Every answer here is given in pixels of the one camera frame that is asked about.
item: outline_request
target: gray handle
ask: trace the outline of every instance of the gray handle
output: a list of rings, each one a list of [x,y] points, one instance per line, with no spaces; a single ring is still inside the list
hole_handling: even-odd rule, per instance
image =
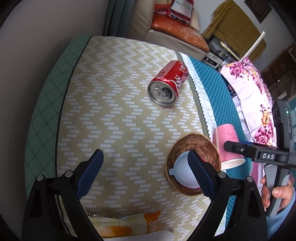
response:
[[[290,177],[290,169],[281,168],[276,165],[266,164],[264,166],[264,171],[266,174],[266,186],[269,190],[269,199],[270,205],[266,209],[266,216],[274,217],[278,213],[278,209],[281,205],[281,198],[275,198],[272,196],[272,190],[275,187],[287,186],[289,177]]]

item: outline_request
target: metal screw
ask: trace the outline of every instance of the metal screw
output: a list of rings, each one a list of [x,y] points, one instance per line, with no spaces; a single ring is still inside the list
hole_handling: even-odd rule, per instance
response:
[[[66,171],[65,172],[65,176],[66,177],[71,177],[73,175],[73,172],[72,171]]]
[[[39,175],[39,176],[36,177],[37,181],[41,181],[42,179],[43,179],[43,175]]]
[[[248,180],[249,182],[254,181],[254,179],[253,179],[252,177],[250,177],[250,176],[247,177],[247,180]]]
[[[225,174],[225,172],[219,172],[218,176],[221,178],[224,178],[224,177],[226,177],[226,174]]]

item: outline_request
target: green quilted fabric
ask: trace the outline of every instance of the green quilted fabric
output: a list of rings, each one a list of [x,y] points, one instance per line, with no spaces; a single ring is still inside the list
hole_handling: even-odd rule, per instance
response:
[[[55,153],[59,116],[73,69],[89,39],[90,36],[79,36],[69,44],[52,68],[38,97],[25,151],[27,196],[36,176],[56,176]]]
[[[244,132],[235,108],[231,99],[230,93],[225,85],[220,73],[210,66],[195,60],[190,57],[190,60],[197,72],[200,81],[209,97],[209,101],[213,108],[217,126],[223,124],[232,124],[237,133],[239,140],[245,140]],[[226,170],[226,173],[231,178],[245,179],[250,173],[251,160],[245,158],[244,164]],[[226,223],[228,223],[231,211],[234,205],[235,197],[229,199],[226,211]]]

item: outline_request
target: can lid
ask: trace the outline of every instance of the can lid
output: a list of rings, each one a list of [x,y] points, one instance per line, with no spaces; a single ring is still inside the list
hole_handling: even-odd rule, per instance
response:
[[[164,82],[152,82],[148,86],[148,93],[155,103],[162,106],[170,106],[176,100],[175,92]]]

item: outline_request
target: framed picture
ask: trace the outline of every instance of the framed picture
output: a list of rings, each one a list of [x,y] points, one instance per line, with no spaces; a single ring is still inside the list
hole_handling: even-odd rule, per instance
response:
[[[271,11],[271,6],[267,0],[245,0],[245,3],[254,13],[259,23],[262,23],[262,21]]]

